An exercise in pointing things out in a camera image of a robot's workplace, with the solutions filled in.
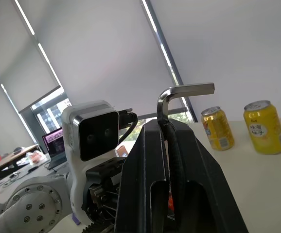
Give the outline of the silver L-shaped hex key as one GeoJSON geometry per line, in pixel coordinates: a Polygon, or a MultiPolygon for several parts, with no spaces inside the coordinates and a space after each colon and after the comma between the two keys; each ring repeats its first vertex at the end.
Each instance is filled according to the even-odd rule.
{"type": "Polygon", "coordinates": [[[198,83],[169,87],[164,90],[157,101],[157,120],[161,127],[168,123],[168,105],[173,99],[211,95],[215,92],[214,83],[198,83]]]}

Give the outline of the yellow drink can blue label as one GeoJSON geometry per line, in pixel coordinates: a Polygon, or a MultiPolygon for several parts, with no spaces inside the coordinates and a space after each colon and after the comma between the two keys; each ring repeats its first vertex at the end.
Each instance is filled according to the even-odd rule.
{"type": "Polygon", "coordinates": [[[234,146],[234,138],[226,114],[219,106],[202,111],[201,122],[214,150],[224,151],[234,146]]]}

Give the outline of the wooden office desk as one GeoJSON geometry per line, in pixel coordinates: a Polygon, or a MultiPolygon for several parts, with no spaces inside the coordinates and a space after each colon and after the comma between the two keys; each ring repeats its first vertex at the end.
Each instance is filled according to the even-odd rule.
{"type": "Polygon", "coordinates": [[[13,165],[15,168],[19,168],[17,165],[17,161],[24,158],[26,156],[26,153],[28,152],[34,152],[34,151],[40,151],[43,152],[42,148],[39,146],[39,144],[35,144],[29,147],[23,148],[20,152],[14,153],[12,152],[8,156],[2,158],[0,160],[0,172],[10,165],[13,165]]]}

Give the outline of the open black laptop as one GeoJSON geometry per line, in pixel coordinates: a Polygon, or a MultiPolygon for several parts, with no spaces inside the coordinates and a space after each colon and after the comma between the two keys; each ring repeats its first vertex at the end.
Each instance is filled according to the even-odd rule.
{"type": "Polygon", "coordinates": [[[47,169],[51,170],[67,161],[62,127],[42,136],[50,162],[47,169]]]}

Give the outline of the yellow drink can white label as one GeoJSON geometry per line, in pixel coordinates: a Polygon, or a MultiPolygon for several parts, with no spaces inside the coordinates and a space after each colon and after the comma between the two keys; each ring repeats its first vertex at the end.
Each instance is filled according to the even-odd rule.
{"type": "Polygon", "coordinates": [[[281,153],[281,123],[277,109],[268,100],[258,100],[244,107],[244,119],[258,153],[281,153]]]}

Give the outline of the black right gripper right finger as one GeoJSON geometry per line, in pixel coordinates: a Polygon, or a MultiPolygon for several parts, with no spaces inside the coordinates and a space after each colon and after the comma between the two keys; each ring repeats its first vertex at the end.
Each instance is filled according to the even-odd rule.
{"type": "Polygon", "coordinates": [[[178,233],[248,233],[224,173],[193,130],[170,119],[164,126],[178,233]]]}

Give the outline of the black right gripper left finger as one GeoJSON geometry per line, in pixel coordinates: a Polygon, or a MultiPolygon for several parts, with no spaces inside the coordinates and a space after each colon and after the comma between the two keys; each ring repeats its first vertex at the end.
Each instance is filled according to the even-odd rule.
{"type": "Polygon", "coordinates": [[[122,169],[115,233],[163,233],[168,164],[157,120],[144,124],[122,169]]]}

